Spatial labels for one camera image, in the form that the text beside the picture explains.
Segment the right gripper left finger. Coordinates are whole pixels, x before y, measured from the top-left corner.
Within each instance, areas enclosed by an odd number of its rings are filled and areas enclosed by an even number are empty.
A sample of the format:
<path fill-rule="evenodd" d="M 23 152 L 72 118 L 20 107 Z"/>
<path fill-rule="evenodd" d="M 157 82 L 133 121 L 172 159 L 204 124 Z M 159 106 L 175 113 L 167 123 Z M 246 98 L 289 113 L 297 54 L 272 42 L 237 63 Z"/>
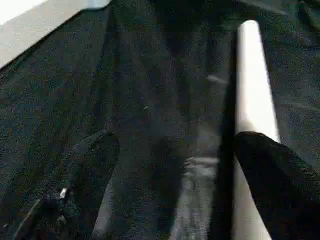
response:
<path fill-rule="evenodd" d="M 14 239 L 91 240 L 119 149 L 118 138 L 109 131 L 76 144 L 40 184 Z"/>

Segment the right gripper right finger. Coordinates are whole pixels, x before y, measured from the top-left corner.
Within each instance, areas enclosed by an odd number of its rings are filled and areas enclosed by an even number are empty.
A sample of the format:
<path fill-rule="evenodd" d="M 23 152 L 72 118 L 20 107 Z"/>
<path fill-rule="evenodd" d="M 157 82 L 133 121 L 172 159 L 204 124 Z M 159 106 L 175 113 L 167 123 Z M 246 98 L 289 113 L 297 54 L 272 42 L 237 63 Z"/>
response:
<path fill-rule="evenodd" d="M 259 132 L 239 132 L 234 152 L 271 238 L 318 240 L 320 175 L 314 168 Z"/>

